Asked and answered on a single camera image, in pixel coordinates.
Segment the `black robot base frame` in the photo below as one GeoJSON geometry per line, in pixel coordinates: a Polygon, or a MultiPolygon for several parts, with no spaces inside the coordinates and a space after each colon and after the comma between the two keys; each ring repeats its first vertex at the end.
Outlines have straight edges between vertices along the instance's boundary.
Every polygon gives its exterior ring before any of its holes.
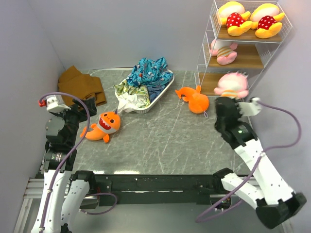
{"type": "Polygon", "coordinates": [[[168,204],[196,203],[213,205],[229,192],[218,177],[213,175],[139,175],[139,174],[93,174],[77,171],[66,183],[68,193],[73,180],[90,181],[88,195],[111,193],[116,197],[97,197],[100,206],[117,204],[168,204]]]}

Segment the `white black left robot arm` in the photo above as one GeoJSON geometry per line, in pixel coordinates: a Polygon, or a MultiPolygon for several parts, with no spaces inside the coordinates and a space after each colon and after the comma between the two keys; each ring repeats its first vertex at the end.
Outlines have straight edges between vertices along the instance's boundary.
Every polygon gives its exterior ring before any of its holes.
{"type": "Polygon", "coordinates": [[[97,114],[95,98],[73,97],[67,106],[62,92],[42,96],[38,104],[51,113],[46,123],[46,144],[43,158],[43,191],[33,233],[69,233],[85,195],[96,191],[94,173],[79,171],[72,174],[77,147],[77,131],[81,122],[90,122],[97,114]]]}

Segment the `yellow plush red dotted dress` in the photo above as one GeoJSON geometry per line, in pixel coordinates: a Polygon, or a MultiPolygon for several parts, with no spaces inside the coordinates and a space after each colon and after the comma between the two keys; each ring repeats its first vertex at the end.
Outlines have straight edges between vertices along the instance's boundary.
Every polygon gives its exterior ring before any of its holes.
{"type": "Polygon", "coordinates": [[[267,39],[277,35],[282,28],[281,20],[285,13],[272,3],[264,3],[257,7],[250,16],[251,29],[255,30],[255,36],[267,39]]]}

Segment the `orange fox plush toy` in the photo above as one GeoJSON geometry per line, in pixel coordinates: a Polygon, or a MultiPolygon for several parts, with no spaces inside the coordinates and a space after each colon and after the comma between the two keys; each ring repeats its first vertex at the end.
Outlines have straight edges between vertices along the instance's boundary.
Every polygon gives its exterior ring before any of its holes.
{"type": "Polygon", "coordinates": [[[91,131],[87,127],[84,127],[80,138],[86,133],[85,138],[91,141],[103,140],[108,143],[110,140],[110,135],[117,132],[121,126],[121,118],[118,115],[118,110],[111,112],[104,112],[100,114],[97,123],[90,126],[91,131]]]}

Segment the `pink pig plush striped shirt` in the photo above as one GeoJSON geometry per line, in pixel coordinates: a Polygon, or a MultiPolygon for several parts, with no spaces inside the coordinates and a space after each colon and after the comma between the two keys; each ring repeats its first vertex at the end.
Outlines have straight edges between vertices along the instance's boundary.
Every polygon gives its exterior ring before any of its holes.
{"type": "Polygon", "coordinates": [[[211,42],[210,53],[211,56],[216,56],[218,64],[225,66],[235,61],[238,55],[235,51],[237,47],[236,42],[214,39],[211,42]]]}

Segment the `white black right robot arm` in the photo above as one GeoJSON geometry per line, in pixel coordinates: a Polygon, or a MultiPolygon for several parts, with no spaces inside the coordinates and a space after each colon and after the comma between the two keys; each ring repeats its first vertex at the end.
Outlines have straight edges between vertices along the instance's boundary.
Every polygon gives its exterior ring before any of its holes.
{"type": "Polygon", "coordinates": [[[281,177],[268,158],[267,151],[250,126],[241,117],[255,116],[268,105],[260,98],[249,102],[229,97],[215,100],[215,129],[250,169],[250,174],[240,178],[229,169],[217,172],[213,189],[222,194],[235,194],[255,209],[257,217],[268,229],[273,229],[295,216],[306,204],[303,193],[295,192],[281,177]]]}

